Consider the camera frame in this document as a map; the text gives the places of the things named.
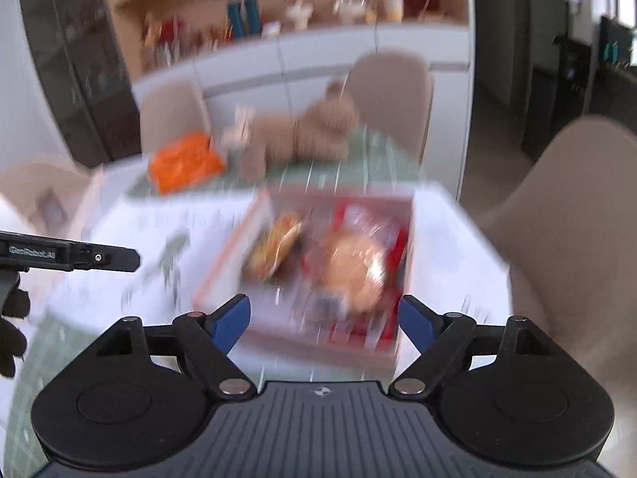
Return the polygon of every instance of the black glove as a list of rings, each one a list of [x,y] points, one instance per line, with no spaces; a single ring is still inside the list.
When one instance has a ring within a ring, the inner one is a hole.
[[[2,316],[24,318],[30,309],[29,294],[21,289],[14,289],[4,304]],[[26,350],[27,338],[24,334],[10,321],[0,317],[0,374],[14,377],[14,358],[23,356]]]

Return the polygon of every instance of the plastic bag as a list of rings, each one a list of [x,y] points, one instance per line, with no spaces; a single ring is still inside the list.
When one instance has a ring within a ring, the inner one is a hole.
[[[338,206],[332,228],[303,259],[304,322],[349,321],[390,310],[393,300],[381,297],[396,280],[407,238],[393,219],[357,204]]]
[[[224,172],[225,162],[204,132],[169,143],[149,163],[150,180],[161,195],[199,185]]]

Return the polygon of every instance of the orange package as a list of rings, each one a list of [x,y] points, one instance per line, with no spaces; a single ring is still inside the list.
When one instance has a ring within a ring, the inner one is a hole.
[[[149,163],[150,180],[161,195],[199,185],[224,172],[224,160],[203,132],[170,142]]]

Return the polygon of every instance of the chair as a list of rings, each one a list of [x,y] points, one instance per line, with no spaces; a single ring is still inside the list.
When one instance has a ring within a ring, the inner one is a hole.
[[[170,82],[144,98],[139,111],[141,152],[154,153],[192,132],[210,134],[210,118],[200,89],[189,80]]]
[[[391,136],[422,163],[433,87],[421,57],[401,50],[366,55],[349,72],[345,91],[363,123]]]
[[[565,127],[479,226],[512,265],[514,310],[548,330],[611,395],[600,463],[637,469],[637,141],[597,116]]]
[[[36,234],[79,239],[95,206],[101,169],[93,172],[52,154],[0,172],[0,194]]]

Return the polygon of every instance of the snack box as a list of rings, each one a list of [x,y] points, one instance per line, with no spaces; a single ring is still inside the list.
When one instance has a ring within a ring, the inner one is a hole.
[[[393,372],[401,337],[397,328],[397,308],[388,315],[387,324],[363,333],[299,332],[291,326],[291,310],[298,308],[299,289],[294,282],[284,286],[246,281],[243,266],[259,236],[267,230],[281,212],[311,211],[329,215],[343,202],[360,204],[379,217],[391,217],[409,231],[404,251],[401,277],[397,287],[401,293],[414,291],[412,282],[413,190],[396,194],[391,189],[362,193],[360,190],[340,188],[327,192],[320,189],[284,186],[266,188],[246,213],[243,221],[230,235],[219,258],[213,263],[206,282],[196,294],[194,306],[206,313],[214,311],[237,293],[250,298],[252,319],[242,342],[265,351],[294,354],[308,360],[338,362],[374,372]]]

